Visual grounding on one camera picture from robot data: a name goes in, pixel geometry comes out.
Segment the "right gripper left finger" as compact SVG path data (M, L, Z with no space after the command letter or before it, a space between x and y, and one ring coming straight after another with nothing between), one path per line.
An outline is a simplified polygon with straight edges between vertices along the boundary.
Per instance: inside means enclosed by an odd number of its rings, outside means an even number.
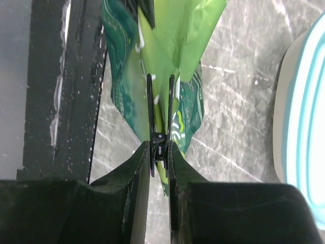
M149 142L110 173L77 180L1 181L1 243L143 243Z

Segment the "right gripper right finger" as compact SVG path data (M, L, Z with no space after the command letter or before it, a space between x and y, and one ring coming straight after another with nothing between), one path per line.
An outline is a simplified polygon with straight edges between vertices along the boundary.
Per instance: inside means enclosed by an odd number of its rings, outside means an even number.
M210 182L168 146L171 243L322 243L294 186Z

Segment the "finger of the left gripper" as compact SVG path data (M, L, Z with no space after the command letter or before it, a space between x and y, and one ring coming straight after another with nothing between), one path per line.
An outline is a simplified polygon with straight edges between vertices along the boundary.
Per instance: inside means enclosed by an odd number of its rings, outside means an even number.
M138 16L138 7L142 10L151 28L155 28L154 0L130 0L130 12L132 17Z

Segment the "green litter bag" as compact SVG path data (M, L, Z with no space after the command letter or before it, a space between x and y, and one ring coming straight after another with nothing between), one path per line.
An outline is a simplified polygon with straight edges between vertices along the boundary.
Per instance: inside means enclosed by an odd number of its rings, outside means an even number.
M171 139L184 155L204 117L201 58L226 1L154 1L155 28L129 1L103 1L111 99L139 140L149 140L147 74L154 97L168 104L175 76Z

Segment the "small black clip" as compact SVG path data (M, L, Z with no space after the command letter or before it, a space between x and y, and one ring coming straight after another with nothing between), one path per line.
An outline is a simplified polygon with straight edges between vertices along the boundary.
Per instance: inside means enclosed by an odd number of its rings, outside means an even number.
M151 74L147 74L146 82L149 119L149 160L151 175L154 176L154 165L158 162L163 162L166 176L168 176L168 148L172 134L175 76L171 75L169 78L167 106L160 105L158 103L158 97L154 97Z

